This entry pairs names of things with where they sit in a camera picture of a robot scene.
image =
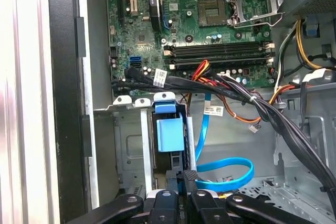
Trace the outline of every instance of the cable tie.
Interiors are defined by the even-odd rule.
[[[252,102],[255,99],[257,99],[257,97],[255,97],[254,95],[252,95],[251,98],[250,98],[250,102]]]

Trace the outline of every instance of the capacitor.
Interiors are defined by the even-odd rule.
[[[217,40],[217,35],[212,35],[211,36],[211,42],[215,42]]]

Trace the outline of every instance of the black cable bundle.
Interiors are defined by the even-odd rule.
[[[263,121],[270,122],[274,130],[279,133],[290,150],[301,161],[304,166],[310,170],[321,182],[322,191],[328,193],[334,214],[336,214],[336,178],[329,168],[315,152],[308,138],[290,119],[284,116],[275,107],[270,105],[262,98],[251,94],[245,87],[230,77],[219,77],[216,73],[209,73],[214,80],[217,80],[224,86],[209,86],[203,83],[167,76],[163,88],[153,85],[153,79],[143,75],[135,68],[127,70],[127,75],[134,82],[118,82],[113,84],[119,88],[139,89],[151,92],[173,91],[176,93],[211,93],[223,95],[234,100],[243,101],[254,105]]]

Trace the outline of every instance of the sata port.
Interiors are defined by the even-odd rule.
[[[141,67],[141,62],[130,62],[130,66],[134,68]]]
[[[141,56],[130,56],[130,62],[139,62],[141,61]]]

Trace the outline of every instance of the sticker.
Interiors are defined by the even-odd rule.
[[[251,125],[249,128],[248,128],[250,131],[252,131],[253,133],[257,133],[258,129],[255,128],[253,125]]]
[[[178,4],[169,4],[169,11],[173,12],[179,10],[179,5]]]
[[[317,69],[313,73],[307,74],[302,82],[309,82],[312,79],[322,78],[324,76],[325,71],[326,71],[325,68]]]
[[[155,70],[153,85],[163,88],[164,83],[166,82],[166,77],[167,77],[167,71],[157,68]]]
[[[223,116],[224,107],[223,106],[204,106],[204,114],[205,115],[215,115],[215,116]]]

